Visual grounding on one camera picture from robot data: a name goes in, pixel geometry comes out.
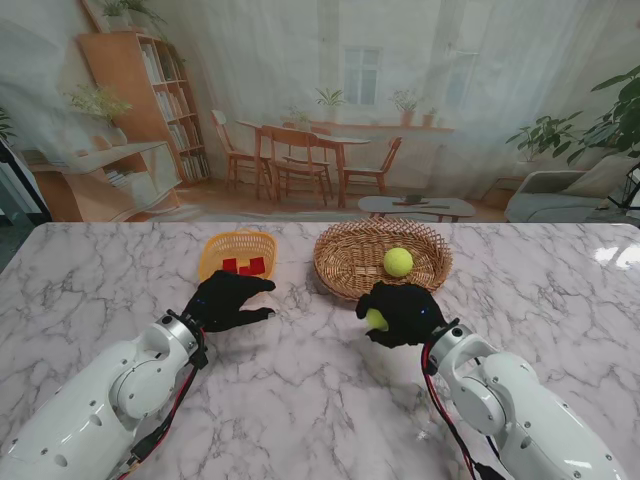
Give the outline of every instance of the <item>orange plastic basket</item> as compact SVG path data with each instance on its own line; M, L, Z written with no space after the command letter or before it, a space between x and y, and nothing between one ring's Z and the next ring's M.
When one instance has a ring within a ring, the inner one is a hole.
M225 232L212 237L204 247L198 276L204 282L217 270L222 270L222 261L235 258L238 266L249 265L249 260L264 258L265 272L256 275L260 278L271 278L276 265L278 244L268 233L240 229L236 232Z

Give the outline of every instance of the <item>white marble surface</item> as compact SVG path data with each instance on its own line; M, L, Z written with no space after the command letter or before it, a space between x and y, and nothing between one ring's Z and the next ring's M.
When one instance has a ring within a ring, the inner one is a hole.
M314 280L326 224L49 224L0 277L0 441L100 350L194 292L202 248L239 226L276 235L279 315L209 336L174 426L132 479L459 479L425 399L419 348L385 350ZM434 224L454 252L436 299L525 357L640 471L640 236L629 226ZM478 460L483 439L461 427Z

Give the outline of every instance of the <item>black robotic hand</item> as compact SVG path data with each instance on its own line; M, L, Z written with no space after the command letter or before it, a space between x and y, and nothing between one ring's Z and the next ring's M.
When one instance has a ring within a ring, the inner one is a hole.
M367 336L388 348L425 343L434 329L447 324L431 294L417 285L378 282L371 293L360 297L356 315L365 318L370 308L380 311L389 330L370 330Z
M218 270L198 286L183 314L191 315L203 325L205 332L223 332L240 325L265 320L270 308L240 310L249 298L276 288L271 280L247 277Z

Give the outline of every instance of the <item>tennis ball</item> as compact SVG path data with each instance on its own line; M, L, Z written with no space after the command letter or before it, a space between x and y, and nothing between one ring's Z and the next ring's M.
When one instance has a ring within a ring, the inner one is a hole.
M413 258L404 248L392 248L384 254L384 269L393 277L404 277L413 268Z
M382 330L383 332L389 330L389 324L380 313L380 310L375 308L367 310L367 323L373 329Z

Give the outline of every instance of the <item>woven basket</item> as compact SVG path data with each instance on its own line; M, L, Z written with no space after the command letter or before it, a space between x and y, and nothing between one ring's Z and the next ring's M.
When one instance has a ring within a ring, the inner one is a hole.
M384 270L384 254L394 247L406 248L413 257L406 277L392 277ZM447 278L452 259L444 239L422 223L367 219L329 227L316 242L313 263L331 292L357 300L380 280L413 283L433 292Z
M271 278L277 254L276 239L268 233L248 229L221 233L212 237L205 245L198 277L204 282L217 270L222 270L222 261L227 258L237 259L238 265L248 265L252 258L263 257L265 272L256 277Z

